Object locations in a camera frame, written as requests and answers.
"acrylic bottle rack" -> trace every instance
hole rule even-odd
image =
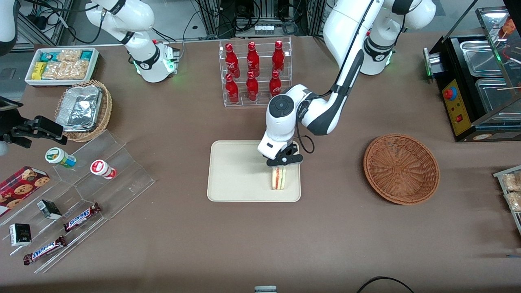
[[[154,180],[125,149],[125,144],[105,130],[73,154],[77,162],[71,169],[54,166],[48,172],[51,181],[35,194],[20,203],[20,209],[6,214],[0,224],[2,241],[10,246],[9,225],[13,223],[29,224],[32,242],[25,247],[12,247],[10,255],[20,259],[23,256],[44,247],[65,235],[67,246],[52,255],[45,255],[28,266],[35,273],[46,272],[55,263],[69,254],[79,243],[96,231],[101,225],[113,218],[125,206],[137,198],[143,191],[154,184]],[[90,164],[96,160],[105,160],[118,172],[116,178],[107,180],[90,172]],[[62,213],[57,220],[47,219],[36,203],[45,199],[56,204]],[[89,218],[76,229],[65,233],[63,224],[97,202],[101,211]]]
[[[248,99],[248,91],[246,88],[248,65],[246,57],[248,55],[248,42],[255,42],[255,47],[259,54],[260,60],[260,76],[257,77],[259,83],[259,94],[256,102],[251,102]],[[271,72],[273,69],[272,56],[275,50],[275,41],[282,41],[282,50],[284,51],[284,71],[280,75],[281,89],[284,91],[292,86],[292,68],[291,68],[291,39],[290,38],[266,38],[266,39],[251,39],[251,40],[229,40],[219,42],[219,64],[221,71],[221,84],[222,84],[222,98],[226,107],[228,106],[248,106],[248,105],[267,105],[271,97],[269,95],[269,81],[271,79]],[[226,79],[225,76],[228,73],[226,67],[226,44],[233,45],[233,51],[239,59],[239,69],[241,75],[235,79],[237,86],[239,87],[239,103],[232,104],[226,94]]]

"snickers bar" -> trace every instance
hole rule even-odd
[[[86,209],[83,213],[79,214],[74,219],[70,220],[68,223],[64,224],[65,233],[75,229],[76,227],[83,224],[87,219],[95,215],[97,212],[101,211],[100,206],[97,202],[95,202],[92,206]]]
[[[62,248],[65,246],[67,246],[67,242],[65,241],[65,238],[63,236],[60,236],[55,241],[23,257],[23,264],[30,265],[31,263],[37,261],[40,257],[44,255],[49,255],[58,248]]]

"red label bottle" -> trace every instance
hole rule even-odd
[[[241,71],[239,70],[239,60],[237,59],[237,55],[233,51],[232,44],[226,44],[225,49],[226,67],[228,68],[228,73],[232,74],[234,78],[239,78],[241,76]]]
[[[261,75],[259,54],[257,53],[257,50],[255,49],[254,42],[248,43],[248,56],[246,57],[246,60],[248,61],[248,71],[253,71],[253,73],[255,74],[255,77],[258,77],[259,75]]]
[[[269,94],[274,97],[280,94],[280,87],[282,86],[279,78],[279,71],[273,70],[271,73],[271,80],[269,81]]]
[[[246,81],[246,87],[248,88],[248,99],[250,101],[257,101],[257,97],[259,94],[259,83],[255,78],[255,73],[253,71],[248,71],[248,80]]]
[[[284,71],[284,51],[282,50],[282,41],[275,42],[275,51],[273,52],[273,70],[278,70],[280,74]]]
[[[226,93],[230,103],[237,104],[239,102],[239,88],[235,81],[233,81],[231,74],[226,74]]]

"cookie box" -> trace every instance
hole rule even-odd
[[[43,54],[57,52],[63,49],[67,50],[82,50],[82,51],[91,51],[92,55],[89,60],[89,66],[87,68],[87,72],[85,74],[84,79],[68,79],[68,80],[38,80],[32,79],[32,73],[34,71],[34,67],[40,61]],[[60,86],[70,86],[73,84],[87,82],[91,80],[91,77],[94,73],[94,69],[96,67],[97,58],[99,56],[98,50],[93,47],[60,47],[60,48],[42,48],[36,50],[34,52],[33,60],[31,61],[31,65],[29,66],[29,70],[27,70],[25,81],[27,84],[33,87],[60,87]]]
[[[0,183],[0,217],[49,182],[46,172],[25,166]]]

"red cookie box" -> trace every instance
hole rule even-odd
[[[49,182],[46,172],[25,166],[0,183],[0,217]]]

